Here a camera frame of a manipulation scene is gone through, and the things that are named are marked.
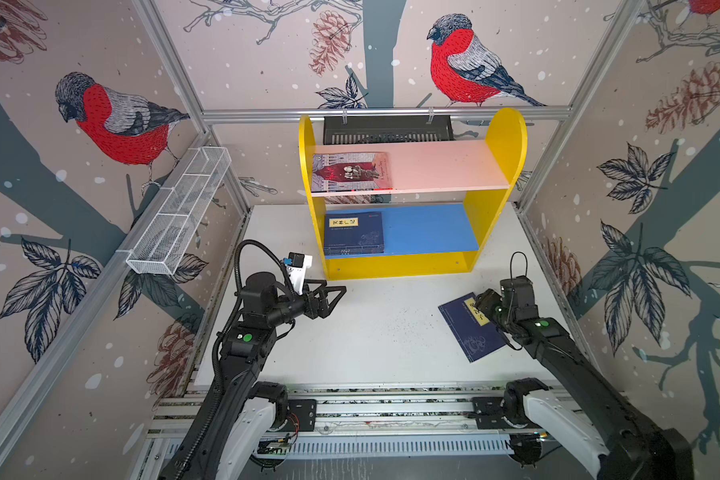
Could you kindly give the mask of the red silver illustrated book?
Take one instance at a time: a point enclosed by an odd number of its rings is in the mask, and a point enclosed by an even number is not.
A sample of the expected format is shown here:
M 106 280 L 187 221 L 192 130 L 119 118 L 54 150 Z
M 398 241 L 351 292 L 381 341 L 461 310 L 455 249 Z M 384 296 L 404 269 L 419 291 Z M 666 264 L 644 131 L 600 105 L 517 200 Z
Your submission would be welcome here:
M 391 190 L 389 156 L 385 152 L 315 154 L 312 158 L 313 193 Z

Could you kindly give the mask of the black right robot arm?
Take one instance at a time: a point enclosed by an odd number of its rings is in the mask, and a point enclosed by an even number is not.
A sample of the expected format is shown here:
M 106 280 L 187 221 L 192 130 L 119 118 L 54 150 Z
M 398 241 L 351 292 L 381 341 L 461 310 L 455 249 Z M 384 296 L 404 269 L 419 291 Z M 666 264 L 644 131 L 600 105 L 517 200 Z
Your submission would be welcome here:
M 512 425 L 535 424 L 551 434 L 595 479 L 691 479 L 690 443 L 636 409 L 581 353 L 560 323 L 538 313 L 533 283 L 504 279 L 477 296 L 475 307 L 562 385 L 581 409 L 564 407 L 536 378 L 508 383 L 503 413 Z

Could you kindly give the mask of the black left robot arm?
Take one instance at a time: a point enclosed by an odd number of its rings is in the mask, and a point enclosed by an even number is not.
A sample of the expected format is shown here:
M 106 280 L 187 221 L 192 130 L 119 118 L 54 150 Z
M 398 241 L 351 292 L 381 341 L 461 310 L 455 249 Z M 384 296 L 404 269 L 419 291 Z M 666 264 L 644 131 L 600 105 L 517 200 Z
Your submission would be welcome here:
M 194 421 L 160 479 L 236 479 L 264 433 L 286 423 L 286 387 L 259 375 L 278 339 L 277 328 L 300 316 L 331 315 L 346 294 L 324 280 L 298 293 L 270 272 L 248 277 L 236 292 L 228 324 L 213 344 L 214 378 Z

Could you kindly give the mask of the navy book yellow label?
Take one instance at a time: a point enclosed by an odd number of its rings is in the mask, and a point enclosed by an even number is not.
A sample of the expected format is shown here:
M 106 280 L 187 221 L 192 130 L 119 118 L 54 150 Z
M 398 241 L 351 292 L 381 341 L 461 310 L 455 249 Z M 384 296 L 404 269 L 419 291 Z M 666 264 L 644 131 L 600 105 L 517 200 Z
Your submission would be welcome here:
M 383 253 L 382 214 L 379 211 L 327 214 L 323 250 L 326 256 Z

